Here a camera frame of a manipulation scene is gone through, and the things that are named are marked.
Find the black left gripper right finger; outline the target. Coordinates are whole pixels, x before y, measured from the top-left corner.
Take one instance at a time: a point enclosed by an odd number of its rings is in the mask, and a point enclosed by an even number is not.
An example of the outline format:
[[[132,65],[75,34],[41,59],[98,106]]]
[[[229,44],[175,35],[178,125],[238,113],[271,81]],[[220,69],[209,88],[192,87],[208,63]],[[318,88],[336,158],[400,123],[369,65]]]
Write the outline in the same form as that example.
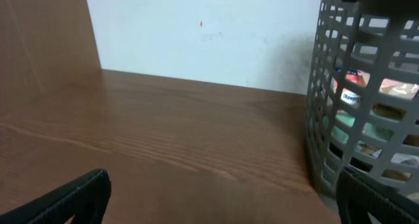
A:
[[[418,224],[418,204],[366,174],[345,167],[336,185],[338,214],[343,224]]]

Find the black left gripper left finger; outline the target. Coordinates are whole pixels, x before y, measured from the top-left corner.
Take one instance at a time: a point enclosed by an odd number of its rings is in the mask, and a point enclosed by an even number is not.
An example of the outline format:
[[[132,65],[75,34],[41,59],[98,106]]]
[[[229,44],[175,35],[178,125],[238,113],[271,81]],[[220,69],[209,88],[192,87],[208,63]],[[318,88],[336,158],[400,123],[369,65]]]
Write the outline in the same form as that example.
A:
[[[97,223],[111,196],[104,169],[92,170],[23,206],[1,215],[2,223]]]

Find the white brown snack bag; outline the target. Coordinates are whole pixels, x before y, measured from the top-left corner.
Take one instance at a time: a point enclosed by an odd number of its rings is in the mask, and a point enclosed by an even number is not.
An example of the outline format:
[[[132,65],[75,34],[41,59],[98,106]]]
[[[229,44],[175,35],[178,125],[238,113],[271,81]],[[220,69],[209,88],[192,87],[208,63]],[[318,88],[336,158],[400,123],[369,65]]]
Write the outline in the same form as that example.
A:
[[[367,115],[357,151],[371,160],[366,173],[407,183],[418,177],[418,119],[404,109],[377,103]]]

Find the grey plastic lattice basket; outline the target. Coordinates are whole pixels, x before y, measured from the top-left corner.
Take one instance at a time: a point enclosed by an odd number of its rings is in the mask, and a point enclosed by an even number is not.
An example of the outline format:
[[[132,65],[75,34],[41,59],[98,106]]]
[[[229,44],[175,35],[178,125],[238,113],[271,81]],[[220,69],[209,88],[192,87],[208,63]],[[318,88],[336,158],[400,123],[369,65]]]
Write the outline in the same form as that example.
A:
[[[332,196],[345,167],[418,200],[418,177],[407,183],[366,173],[357,151],[377,103],[418,119],[418,92],[404,99],[379,91],[384,79],[418,85],[418,0],[321,0],[304,112],[314,187]]]

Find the beige paper pouch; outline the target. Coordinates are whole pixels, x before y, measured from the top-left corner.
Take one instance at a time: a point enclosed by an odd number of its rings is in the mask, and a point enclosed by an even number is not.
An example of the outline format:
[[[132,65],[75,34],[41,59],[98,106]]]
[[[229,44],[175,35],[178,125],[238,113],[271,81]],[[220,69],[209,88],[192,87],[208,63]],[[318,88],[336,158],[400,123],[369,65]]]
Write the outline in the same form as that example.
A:
[[[392,79],[384,79],[380,85],[379,91],[393,97],[413,99],[418,92],[418,85],[404,83]]]

